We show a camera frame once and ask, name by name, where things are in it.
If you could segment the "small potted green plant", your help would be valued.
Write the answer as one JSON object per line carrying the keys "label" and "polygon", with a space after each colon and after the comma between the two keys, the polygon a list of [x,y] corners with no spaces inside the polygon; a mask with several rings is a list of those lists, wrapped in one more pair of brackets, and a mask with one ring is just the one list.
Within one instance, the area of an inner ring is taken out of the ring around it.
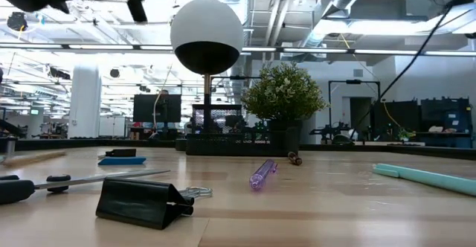
{"label": "small potted green plant", "polygon": [[271,131],[299,127],[329,106],[317,81],[294,62],[263,66],[242,102],[248,112],[267,121]]}

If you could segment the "black tubular stand frame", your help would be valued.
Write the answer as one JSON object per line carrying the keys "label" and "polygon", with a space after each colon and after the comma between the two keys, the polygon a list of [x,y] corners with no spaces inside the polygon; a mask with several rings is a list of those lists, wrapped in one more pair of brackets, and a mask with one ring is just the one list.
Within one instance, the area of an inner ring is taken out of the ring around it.
{"label": "black tubular stand frame", "polygon": [[353,143],[353,135],[356,133],[356,129],[353,130],[353,132],[348,136],[344,137],[342,134],[340,134],[340,131],[344,130],[344,126],[340,125],[337,128],[332,127],[332,90],[331,90],[331,85],[333,83],[345,83],[347,85],[360,85],[362,83],[368,84],[368,83],[374,83],[377,86],[377,96],[374,99],[373,102],[370,103],[367,112],[361,116],[360,120],[358,121],[358,125],[360,125],[365,118],[371,113],[371,110],[375,104],[375,102],[379,102],[381,100],[381,85],[379,81],[367,81],[367,80],[330,80],[328,82],[328,100],[329,100],[329,127],[332,128],[331,132],[331,139],[332,139],[332,145],[336,146],[347,146],[347,145],[354,145]]}

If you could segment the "white column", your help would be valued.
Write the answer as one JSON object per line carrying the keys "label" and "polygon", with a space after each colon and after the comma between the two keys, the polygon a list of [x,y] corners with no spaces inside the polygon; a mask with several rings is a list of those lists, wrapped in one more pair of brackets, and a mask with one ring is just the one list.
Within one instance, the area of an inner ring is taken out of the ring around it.
{"label": "white column", "polygon": [[69,138],[99,135],[102,78],[95,63],[80,63],[73,70],[69,111]]}

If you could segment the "white globe table lamp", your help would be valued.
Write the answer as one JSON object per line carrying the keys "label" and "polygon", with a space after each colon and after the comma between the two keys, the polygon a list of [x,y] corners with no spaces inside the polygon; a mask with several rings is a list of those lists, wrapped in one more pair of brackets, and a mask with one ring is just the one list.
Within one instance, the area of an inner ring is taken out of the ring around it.
{"label": "white globe table lamp", "polygon": [[211,131],[211,77],[232,67],[244,45],[242,23],[218,0],[192,0],[175,15],[170,42],[178,61],[204,77],[204,131]]}

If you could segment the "blue eraser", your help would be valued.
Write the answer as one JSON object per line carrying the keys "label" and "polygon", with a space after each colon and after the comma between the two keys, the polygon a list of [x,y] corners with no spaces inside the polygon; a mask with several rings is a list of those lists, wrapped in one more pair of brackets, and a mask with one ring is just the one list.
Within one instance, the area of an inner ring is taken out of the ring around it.
{"label": "blue eraser", "polygon": [[141,165],[146,161],[145,157],[105,157],[101,159],[98,166],[117,166],[117,165]]}

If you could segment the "grey metal cylinder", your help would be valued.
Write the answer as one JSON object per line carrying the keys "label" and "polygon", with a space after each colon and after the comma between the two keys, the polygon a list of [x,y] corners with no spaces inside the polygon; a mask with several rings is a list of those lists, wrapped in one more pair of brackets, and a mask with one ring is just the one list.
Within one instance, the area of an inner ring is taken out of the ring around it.
{"label": "grey metal cylinder", "polygon": [[13,136],[0,138],[0,164],[14,157],[18,138]]}

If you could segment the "yellow wooden pencil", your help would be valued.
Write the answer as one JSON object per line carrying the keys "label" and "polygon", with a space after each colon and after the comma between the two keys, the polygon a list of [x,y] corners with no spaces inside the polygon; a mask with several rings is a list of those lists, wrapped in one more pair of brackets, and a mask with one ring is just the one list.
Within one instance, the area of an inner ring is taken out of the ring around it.
{"label": "yellow wooden pencil", "polygon": [[59,158],[66,155],[66,151],[50,151],[43,153],[33,153],[28,155],[14,156],[12,158],[6,158],[4,161],[0,162],[1,165],[5,167],[19,167],[26,164],[37,163],[41,161],[46,161],[53,158]]}

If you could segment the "small black binder clip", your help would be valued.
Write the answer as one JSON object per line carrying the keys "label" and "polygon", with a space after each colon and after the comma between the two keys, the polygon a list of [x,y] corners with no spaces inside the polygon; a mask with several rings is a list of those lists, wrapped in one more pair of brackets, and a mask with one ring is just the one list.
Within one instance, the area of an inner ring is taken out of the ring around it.
{"label": "small black binder clip", "polygon": [[136,157],[136,149],[114,149],[106,151],[103,155],[99,155],[98,158],[126,158],[126,157]]}

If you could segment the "black aluminium table frame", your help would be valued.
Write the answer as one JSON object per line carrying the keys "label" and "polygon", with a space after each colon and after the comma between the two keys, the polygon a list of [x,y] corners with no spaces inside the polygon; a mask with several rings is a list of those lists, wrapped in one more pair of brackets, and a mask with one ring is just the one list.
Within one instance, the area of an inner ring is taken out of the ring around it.
{"label": "black aluminium table frame", "polygon": [[[106,139],[33,139],[18,140],[16,151],[28,150],[54,150],[81,147],[152,147],[175,149],[175,141],[132,141],[132,140],[106,140]],[[417,147],[409,145],[317,145],[304,144],[299,146],[301,151],[315,152],[369,152],[369,153],[398,153],[409,155],[423,155],[439,158],[453,158],[476,161],[476,149],[458,149],[445,147]],[[220,156],[268,156],[285,157],[288,150],[274,148],[270,144],[232,144],[219,141],[194,145],[187,151],[188,155],[220,155]]]}

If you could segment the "large black binder clip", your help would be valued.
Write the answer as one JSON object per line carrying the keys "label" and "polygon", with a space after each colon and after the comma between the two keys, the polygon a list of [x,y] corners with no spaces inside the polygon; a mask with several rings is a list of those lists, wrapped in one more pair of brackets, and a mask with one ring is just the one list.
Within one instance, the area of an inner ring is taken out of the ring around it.
{"label": "large black binder clip", "polygon": [[107,178],[96,216],[163,230],[180,216],[192,215],[196,199],[212,195],[213,191],[206,187],[177,190],[169,183]]}

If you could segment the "metal scissors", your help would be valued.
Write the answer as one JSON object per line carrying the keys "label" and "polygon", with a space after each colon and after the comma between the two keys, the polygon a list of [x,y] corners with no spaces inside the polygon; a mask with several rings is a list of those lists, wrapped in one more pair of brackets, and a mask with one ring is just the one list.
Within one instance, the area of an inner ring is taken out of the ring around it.
{"label": "metal scissors", "polygon": [[17,175],[0,177],[0,205],[13,204],[28,199],[37,190],[47,190],[50,193],[62,193],[73,185],[84,185],[102,182],[107,178],[133,178],[155,174],[168,173],[168,170],[136,170],[106,175],[72,178],[68,174],[48,176],[43,183],[35,184],[32,180],[20,179]]}

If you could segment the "tiny green desk plant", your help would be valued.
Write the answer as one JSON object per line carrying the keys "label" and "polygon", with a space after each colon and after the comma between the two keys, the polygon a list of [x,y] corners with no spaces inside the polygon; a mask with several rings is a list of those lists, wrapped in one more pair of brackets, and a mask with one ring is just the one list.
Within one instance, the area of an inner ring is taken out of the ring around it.
{"label": "tiny green desk plant", "polygon": [[410,131],[405,128],[400,128],[398,133],[397,133],[397,138],[400,141],[410,141],[412,138],[416,136],[415,131]]}

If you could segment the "mint green pen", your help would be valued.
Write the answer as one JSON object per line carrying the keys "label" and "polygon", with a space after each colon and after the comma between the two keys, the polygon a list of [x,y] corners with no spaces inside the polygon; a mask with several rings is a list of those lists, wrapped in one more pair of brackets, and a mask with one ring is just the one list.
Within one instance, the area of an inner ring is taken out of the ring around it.
{"label": "mint green pen", "polygon": [[406,179],[412,182],[418,182],[420,184],[430,185],[432,187],[438,187],[476,197],[475,179],[449,176],[441,173],[433,173],[391,164],[377,164],[373,167],[373,172],[383,176]]}

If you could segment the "translucent purple pen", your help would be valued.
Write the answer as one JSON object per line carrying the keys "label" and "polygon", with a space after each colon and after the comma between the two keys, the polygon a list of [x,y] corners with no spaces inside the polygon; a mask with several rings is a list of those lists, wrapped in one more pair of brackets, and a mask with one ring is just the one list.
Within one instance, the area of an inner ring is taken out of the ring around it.
{"label": "translucent purple pen", "polygon": [[252,190],[262,190],[266,183],[266,178],[270,173],[275,173],[277,163],[272,160],[266,160],[251,176],[249,185]]}

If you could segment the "black mesh desk organizer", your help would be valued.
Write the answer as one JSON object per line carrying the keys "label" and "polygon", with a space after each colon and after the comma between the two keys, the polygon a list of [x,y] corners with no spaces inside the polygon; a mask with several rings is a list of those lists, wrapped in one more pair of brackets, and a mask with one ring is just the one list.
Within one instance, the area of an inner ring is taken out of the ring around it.
{"label": "black mesh desk organizer", "polygon": [[240,105],[210,105],[210,120],[205,120],[205,105],[193,105],[192,132],[186,136],[188,155],[274,156],[297,153],[301,123],[275,121],[247,126]]}

